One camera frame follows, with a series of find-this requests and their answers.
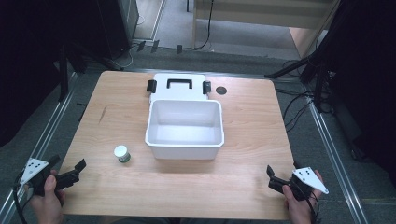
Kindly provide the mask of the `light wooden furniture frame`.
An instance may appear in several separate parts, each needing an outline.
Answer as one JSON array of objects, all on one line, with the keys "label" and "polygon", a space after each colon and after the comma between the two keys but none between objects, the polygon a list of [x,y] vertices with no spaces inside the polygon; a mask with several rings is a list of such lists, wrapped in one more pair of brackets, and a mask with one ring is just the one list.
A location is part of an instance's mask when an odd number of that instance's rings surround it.
[{"label": "light wooden furniture frame", "polygon": [[299,55],[310,53],[322,31],[330,27],[341,0],[193,0],[192,44],[196,21],[232,21],[284,26]]}]

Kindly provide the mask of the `person's right hand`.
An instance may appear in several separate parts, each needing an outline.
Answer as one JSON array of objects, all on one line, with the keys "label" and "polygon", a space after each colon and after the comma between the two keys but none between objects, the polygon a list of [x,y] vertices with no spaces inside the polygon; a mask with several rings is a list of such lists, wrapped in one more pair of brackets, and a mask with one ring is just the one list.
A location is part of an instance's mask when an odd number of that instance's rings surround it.
[{"label": "person's right hand", "polygon": [[285,207],[288,210],[291,224],[313,224],[315,216],[313,212],[318,203],[318,198],[321,196],[321,191],[314,189],[307,201],[298,201],[294,198],[292,190],[289,186],[282,187],[285,197]]}]

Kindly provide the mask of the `black metal stand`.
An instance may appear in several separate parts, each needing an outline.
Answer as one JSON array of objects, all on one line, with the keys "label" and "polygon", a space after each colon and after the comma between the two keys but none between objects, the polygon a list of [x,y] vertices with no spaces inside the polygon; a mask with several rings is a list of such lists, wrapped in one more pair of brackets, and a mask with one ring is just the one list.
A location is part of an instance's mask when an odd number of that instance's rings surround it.
[{"label": "black metal stand", "polygon": [[317,48],[311,54],[304,57],[300,61],[293,63],[277,72],[270,75],[265,75],[266,78],[276,79],[286,75],[287,73],[304,67],[303,72],[300,74],[300,81],[303,84],[310,83],[313,79],[316,80],[314,88],[314,106],[319,113],[323,113],[322,106],[322,91],[325,77],[328,74],[327,65],[324,62],[324,49]]},{"label": "black metal stand", "polygon": [[68,93],[68,73],[65,47],[60,48],[59,69],[61,74],[59,101],[61,102]]}]

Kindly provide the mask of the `dark curtain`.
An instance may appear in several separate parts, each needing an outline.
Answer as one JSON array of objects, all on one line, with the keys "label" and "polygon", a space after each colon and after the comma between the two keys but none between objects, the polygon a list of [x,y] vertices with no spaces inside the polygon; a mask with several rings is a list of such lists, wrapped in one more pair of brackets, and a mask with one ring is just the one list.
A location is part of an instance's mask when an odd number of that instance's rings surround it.
[{"label": "dark curtain", "polygon": [[71,16],[80,0],[0,0],[0,147],[60,85],[54,65],[66,59],[86,69],[80,46],[71,38]]},{"label": "dark curtain", "polygon": [[351,142],[396,188],[396,0],[341,0],[327,37]]}]

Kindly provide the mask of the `small white-capped green jar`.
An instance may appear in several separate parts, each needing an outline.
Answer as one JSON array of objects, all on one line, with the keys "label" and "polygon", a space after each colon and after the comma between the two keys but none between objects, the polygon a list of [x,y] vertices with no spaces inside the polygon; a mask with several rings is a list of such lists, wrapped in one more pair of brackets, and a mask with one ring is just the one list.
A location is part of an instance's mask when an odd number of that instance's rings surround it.
[{"label": "small white-capped green jar", "polygon": [[119,145],[114,148],[114,155],[120,162],[128,162],[131,159],[131,155],[128,151],[127,146]]}]

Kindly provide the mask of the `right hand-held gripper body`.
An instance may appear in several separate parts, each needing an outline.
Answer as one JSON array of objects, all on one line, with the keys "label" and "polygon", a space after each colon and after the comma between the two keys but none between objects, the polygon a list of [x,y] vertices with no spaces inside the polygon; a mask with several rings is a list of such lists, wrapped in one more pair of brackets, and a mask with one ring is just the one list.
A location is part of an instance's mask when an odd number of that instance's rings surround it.
[{"label": "right hand-held gripper body", "polygon": [[324,194],[329,191],[310,167],[295,169],[291,178],[284,180],[279,177],[269,176],[268,187],[279,193],[283,193],[282,187],[287,185],[292,190],[294,198],[298,201],[307,200],[314,189],[320,190]]}]

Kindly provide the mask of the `aluminium floor rail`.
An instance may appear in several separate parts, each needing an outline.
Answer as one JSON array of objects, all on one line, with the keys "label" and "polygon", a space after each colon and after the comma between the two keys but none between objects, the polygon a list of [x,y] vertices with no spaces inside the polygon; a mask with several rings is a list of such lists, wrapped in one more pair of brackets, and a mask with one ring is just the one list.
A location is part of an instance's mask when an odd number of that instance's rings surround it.
[{"label": "aluminium floor rail", "polygon": [[316,123],[319,135],[326,148],[326,152],[329,157],[330,163],[332,164],[334,174],[337,178],[338,184],[343,193],[343,197],[346,201],[346,205],[349,209],[352,219],[354,220],[354,223],[370,224],[364,212],[364,209],[361,205],[361,200],[355,190],[355,187],[353,186],[349,174],[347,173],[345,165],[343,164],[338,154],[336,145],[332,140],[331,133],[327,127],[327,124],[323,116],[318,112],[318,110],[314,106],[314,101],[311,97],[306,96],[306,101],[308,102],[311,115],[314,119],[314,122]]},{"label": "aluminium floor rail", "polygon": [[62,99],[61,87],[56,87],[33,115],[22,125],[16,136],[0,147],[0,224],[9,224],[14,217],[15,206],[12,187],[30,157],[42,158],[49,146],[75,92],[79,75],[69,76],[69,91]]}]

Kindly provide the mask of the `white lid with black handle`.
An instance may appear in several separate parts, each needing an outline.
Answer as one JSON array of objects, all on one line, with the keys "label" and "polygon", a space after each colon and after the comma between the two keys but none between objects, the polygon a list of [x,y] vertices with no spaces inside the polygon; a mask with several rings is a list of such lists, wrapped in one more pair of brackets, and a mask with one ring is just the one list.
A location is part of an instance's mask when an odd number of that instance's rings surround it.
[{"label": "white lid with black handle", "polygon": [[150,101],[207,100],[211,82],[204,75],[157,73],[148,81]]}]

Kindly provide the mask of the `person's left hand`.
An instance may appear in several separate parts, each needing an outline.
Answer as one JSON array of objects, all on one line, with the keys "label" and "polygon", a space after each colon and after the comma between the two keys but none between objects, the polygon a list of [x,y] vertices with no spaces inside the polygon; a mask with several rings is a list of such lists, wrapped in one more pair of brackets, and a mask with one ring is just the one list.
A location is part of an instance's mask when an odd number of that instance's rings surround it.
[{"label": "person's left hand", "polygon": [[29,202],[38,224],[63,224],[64,222],[63,204],[66,194],[62,189],[56,190],[56,175],[57,172],[51,170],[44,186],[45,195],[34,195]]}]

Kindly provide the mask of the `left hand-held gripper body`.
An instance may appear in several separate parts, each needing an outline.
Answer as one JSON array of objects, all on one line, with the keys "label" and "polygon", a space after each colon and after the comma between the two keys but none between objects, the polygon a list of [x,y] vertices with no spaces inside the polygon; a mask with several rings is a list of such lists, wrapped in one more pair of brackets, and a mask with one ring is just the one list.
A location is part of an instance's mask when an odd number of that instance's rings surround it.
[{"label": "left hand-held gripper body", "polygon": [[[44,196],[44,186],[47,177],[50,175],[50,171],[53,167],[48,167],[47,161],[30,158],[24,167],[24,171],[21,176],[20,185],[27,185],[33,189],[35,195]],[[61,175],[56,175],[57,180],[56,190],[65,189],[72,187],[79,181],[79,172],[73,170],[66,172]]]}]

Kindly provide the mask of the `black cabinet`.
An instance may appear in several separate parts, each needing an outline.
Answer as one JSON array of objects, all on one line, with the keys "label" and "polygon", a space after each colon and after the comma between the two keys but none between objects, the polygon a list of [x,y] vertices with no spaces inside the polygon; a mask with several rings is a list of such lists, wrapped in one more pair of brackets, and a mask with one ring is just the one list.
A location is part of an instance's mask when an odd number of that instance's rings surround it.
[{"label": "black cabinet", "polygon": [[136,0],[97,0],[104,26],[107,55],[118,58],[129,49],[139,19]]}]

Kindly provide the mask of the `white plastic storage box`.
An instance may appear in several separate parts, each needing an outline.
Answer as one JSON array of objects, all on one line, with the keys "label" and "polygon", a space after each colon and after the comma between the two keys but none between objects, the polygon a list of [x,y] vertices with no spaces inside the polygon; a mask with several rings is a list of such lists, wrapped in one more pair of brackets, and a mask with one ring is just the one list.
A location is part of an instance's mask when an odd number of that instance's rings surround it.
[{"label": "white plastic storage box", "polygon": [[156,159],[214,160],[225,135],[216,100],[155,100],[145,142]]}]

